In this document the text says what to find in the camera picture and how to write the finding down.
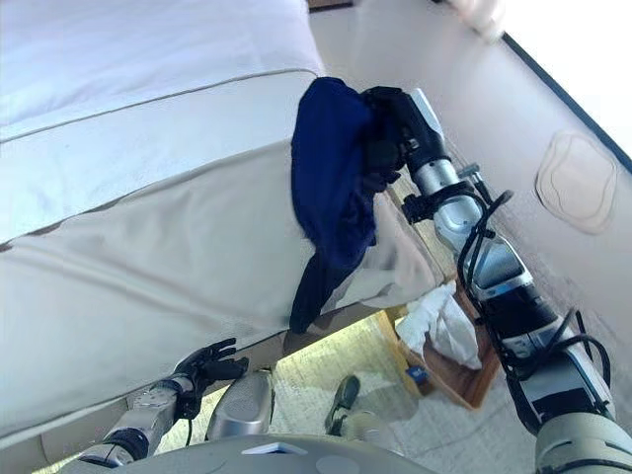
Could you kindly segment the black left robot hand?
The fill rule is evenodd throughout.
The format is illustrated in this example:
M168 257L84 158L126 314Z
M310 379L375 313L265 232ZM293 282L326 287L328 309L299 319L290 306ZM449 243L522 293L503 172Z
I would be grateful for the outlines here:
M236 339L226 339L203 347L183 359L174 375L187 378L197 392L203 392L216 381L235 380L249 368L246 356L236 358Z

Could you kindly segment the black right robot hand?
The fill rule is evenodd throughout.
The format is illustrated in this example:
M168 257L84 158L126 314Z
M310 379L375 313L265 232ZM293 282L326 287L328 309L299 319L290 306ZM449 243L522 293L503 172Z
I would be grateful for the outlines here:
M360 134L362 186L382 193L407 167L411 174L447 152L440 131L431 127L412 96L399 88L376 86L360 94L369 124Z

